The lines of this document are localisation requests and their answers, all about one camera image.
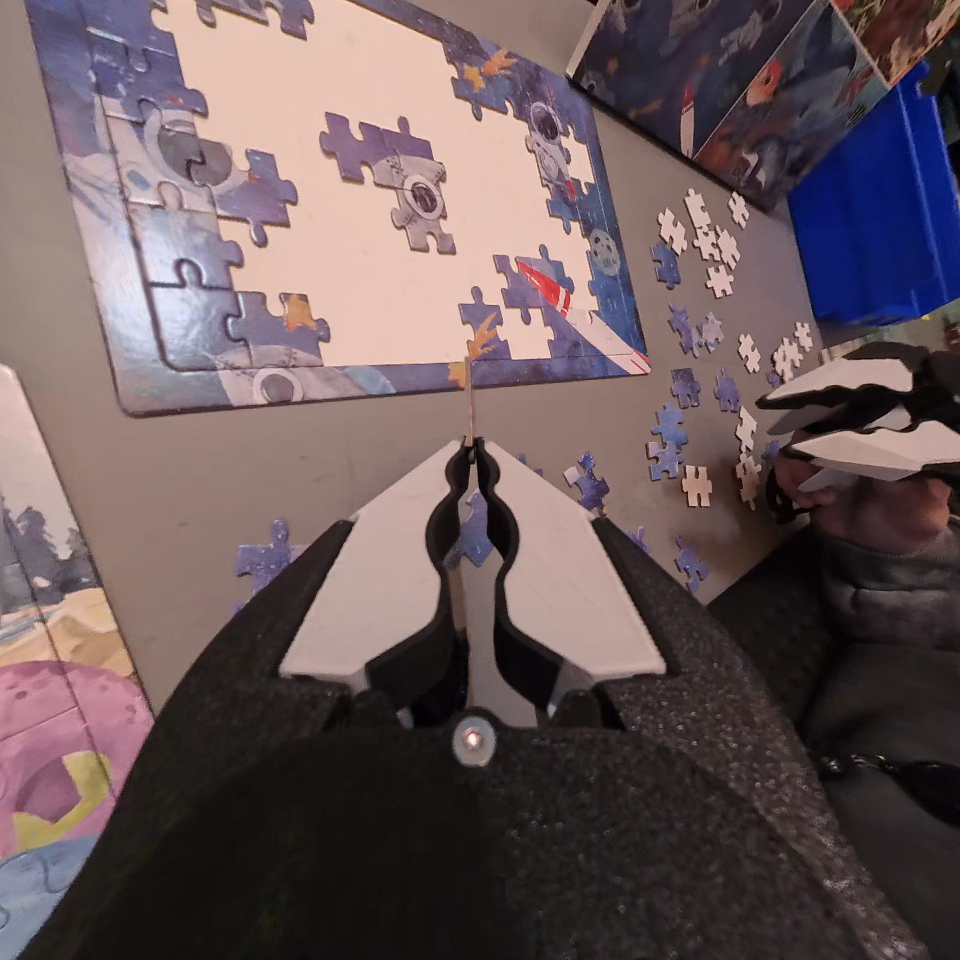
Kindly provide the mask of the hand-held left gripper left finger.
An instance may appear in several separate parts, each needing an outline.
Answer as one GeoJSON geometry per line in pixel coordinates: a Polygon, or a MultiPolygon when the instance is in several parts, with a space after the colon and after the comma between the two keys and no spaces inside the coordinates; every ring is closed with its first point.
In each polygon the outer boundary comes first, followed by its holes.
{"type": "Polygon", "coordinates": [[[348,519],[281,678],[375,690],[395,711],[439,687],[457,646],[443,562],[469,472],[469,449],[451,440],[348,519]]]}

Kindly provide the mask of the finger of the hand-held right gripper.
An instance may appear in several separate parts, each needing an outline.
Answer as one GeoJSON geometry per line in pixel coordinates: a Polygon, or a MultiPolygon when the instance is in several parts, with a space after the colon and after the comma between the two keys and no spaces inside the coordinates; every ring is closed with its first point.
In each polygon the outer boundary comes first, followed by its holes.
{"type": "Polygon", "coordinates": [[[913,477],[957,481],[959,434],[937,420],[923,420],[903,429],[872,424],[851,428],[820,420],[791,424],[783,420],[780,433],[809,433],[795,440],[786,455],[815,466],[809,482],[855,482],[859,478],[897,482],[913,477]]]}
{"type": "Polygon", "coordinates": [[[880,388],[909,393],[914,373],[898,358],[837,358],[786,381],[756,400],[763,410],[791,410],[805,405],[836,405],[847,392],[880,388]]]}

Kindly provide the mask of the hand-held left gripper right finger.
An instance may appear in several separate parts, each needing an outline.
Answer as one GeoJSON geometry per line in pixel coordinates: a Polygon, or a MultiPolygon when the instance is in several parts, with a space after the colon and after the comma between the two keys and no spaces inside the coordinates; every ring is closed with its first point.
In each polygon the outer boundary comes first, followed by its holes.
{"type": "Polygon", "coordinates": [[[498,671],[538,712],[601,682],[666,674],[599,519],[493,441],[476,440],[477,489],[501,564],[495,582],[498,671]]]}

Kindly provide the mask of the star print puzzle piece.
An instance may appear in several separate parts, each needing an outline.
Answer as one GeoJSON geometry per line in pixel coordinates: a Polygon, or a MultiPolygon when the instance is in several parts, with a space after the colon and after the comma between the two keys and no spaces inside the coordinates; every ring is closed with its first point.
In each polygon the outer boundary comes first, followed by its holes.
{"type": "Polygon", "coordinates": [[[282,293],[277,316],[269,311],[265,294],[240,292],[236,300],[239,313],[226,317],[226,332],[232,341],[245,343],[250,350],[283,346],[320,357],[320,346],[330,342],[328,322],[313,317],[305,294],[282,293]]]}

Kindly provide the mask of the space puzzle board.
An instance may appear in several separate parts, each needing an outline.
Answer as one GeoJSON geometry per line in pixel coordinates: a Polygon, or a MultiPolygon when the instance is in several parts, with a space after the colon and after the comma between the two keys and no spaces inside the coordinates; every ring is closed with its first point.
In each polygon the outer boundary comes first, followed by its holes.
{"type": "Polygon", "coordinates": [[[651,372],[595,118],[569,80],[409,2],[25,2],[115,396],[129,416],[464,389],[477,286],[509,361],[474,388],[651,372]],[[346,183],[325,112],[405,117],[447,170],[442,256],[346,183]],[[268,152],[298,201],[252,244],[210,186],[268,152]],[[320,357],[250,350],[239,293],[305,294],[320,357]]]}

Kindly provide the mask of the joined satellite puzzle pieces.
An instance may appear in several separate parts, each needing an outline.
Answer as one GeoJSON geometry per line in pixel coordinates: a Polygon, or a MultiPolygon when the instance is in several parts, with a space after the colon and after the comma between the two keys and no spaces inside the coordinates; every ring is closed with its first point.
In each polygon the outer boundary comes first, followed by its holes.
{"type": "Polygon", "coordinates": [[[324,118],[327,128],[320,132],[320,149],[336,160],[340,180],[362,184],[369,170],[376,186],[393,191],[396,204],[391,220],[405,233],[410,250],[427,253],[429,241],[434,241],[437,254],[453,256],[455,239],[443,228],[448,216],[442,193],[447,170],[434,158],[429,141],[415,136],[404,116],[397,118],[394,128],[360,122],[359,136],[354,136],[345,116],[325,112],[324,118]]]}

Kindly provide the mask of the purple helmet-part puzzle piece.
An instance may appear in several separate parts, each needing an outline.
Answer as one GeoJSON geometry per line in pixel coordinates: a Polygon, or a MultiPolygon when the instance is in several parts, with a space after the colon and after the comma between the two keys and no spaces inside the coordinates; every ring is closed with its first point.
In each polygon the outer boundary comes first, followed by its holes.
{"type": "Polygon", "coordinates": [[[252,244],[264,248],[266,226],[290,226],[287,208],[297,204],[297,190],[280,177],[273,154],[247,149],[245,158],[248,168],[233,165],[221,183],[210,186],[212,204],[218,217],[247,222],[252,244]]]}

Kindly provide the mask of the person's right forearm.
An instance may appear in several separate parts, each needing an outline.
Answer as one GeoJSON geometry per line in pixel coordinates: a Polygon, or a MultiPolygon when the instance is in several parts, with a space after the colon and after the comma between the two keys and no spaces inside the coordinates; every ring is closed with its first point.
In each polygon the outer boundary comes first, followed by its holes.
{"type": "Polygon", "coordinates": [[[821,590],[848,640],[959,650],[959,526],[909,554],[887,554],[819,535],[821,590]]]}

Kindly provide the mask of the grey desk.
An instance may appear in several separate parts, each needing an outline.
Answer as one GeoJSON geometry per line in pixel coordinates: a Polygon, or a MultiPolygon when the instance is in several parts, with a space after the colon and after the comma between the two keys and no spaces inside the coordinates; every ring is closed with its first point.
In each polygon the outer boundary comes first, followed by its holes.
{"type": "MultiPolygon", "coordinates": [[[[18,375],[73,512],[97,562],[153,712],[248,596],[236,546],[285,519],[311,544],[464,432],[461,392],[307,404],[293,409],[129,417],[115,397],[88,264],[68,198],[23,2],[2,2],[2,364],[18,375]]],[[[669,399],[680,350],[652,277],[656,213],[689,188],[712,212],[728,191],[615,118],[594,111],[653,373],[539,388],[483,390],[475,422],[523,453],[567,497],[560,472],[585,452],[611,487],[624,530],[644,527],[675,578],[675,535],[711,575],[704,604],[794,532],[738,500],[732,417],[716,402],[690,416],[712,506],[689,509],[671,482],[649,480],[643,444],[669,399]]]]}

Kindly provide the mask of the person's right hand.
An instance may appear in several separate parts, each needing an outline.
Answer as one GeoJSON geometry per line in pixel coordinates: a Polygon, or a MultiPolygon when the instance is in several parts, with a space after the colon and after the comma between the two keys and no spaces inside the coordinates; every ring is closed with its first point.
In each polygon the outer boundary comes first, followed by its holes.
{"type": "Polygon", "coordinates": [[[947,529],[952,488],[935,477],[890,482],[859,477],[847,488],[803,492],[817,472],[811,464],[778,454],[776,482],[809,517],[819,535],[888,556],[911,556],[947,529]]]}

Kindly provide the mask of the blue plastic bin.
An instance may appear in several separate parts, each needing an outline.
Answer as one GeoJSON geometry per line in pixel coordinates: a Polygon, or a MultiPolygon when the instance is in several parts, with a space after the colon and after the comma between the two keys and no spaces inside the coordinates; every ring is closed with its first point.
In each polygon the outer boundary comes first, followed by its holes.
{"type": "Polygon", "coordinates": [[[957,178],[930,72],[914,66],[788,196],[820,326],[889,326],[957,300],[957,178]]]}

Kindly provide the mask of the black dotted mat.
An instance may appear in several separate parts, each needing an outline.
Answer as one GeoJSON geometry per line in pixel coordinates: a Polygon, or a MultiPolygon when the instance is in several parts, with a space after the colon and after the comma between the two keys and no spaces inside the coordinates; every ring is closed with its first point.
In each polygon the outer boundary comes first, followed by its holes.
{"type": "Polygon", "coordinates": [[[794,726],[807,714],[836,646],[823,558],[818,537],[802,529],[707,605],[794,726]]]}

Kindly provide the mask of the comet print puzzle piece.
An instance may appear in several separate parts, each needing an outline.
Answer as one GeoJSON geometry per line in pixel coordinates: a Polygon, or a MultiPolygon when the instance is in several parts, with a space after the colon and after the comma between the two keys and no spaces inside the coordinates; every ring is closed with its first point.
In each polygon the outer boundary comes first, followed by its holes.
{"type": "Polygon", "coordinates": [[[458,305],[463,325],[472,332],[466,341],[466,354],[473,364],[485,361],[509,361],[512,354],[508,343],[499,334],[503,324],[500,308],[487,304],[477,286],[471,289],[472,301],[458,305]]]}

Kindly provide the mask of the printed puzzle box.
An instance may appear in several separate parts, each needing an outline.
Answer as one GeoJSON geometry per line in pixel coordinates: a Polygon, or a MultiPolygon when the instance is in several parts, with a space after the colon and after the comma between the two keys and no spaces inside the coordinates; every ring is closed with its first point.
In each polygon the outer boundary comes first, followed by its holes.
{"type": "Polygon", "coordinates": [[[957,23],[957,1],[597,2],[568,78],[773,207],[957,23]]]}

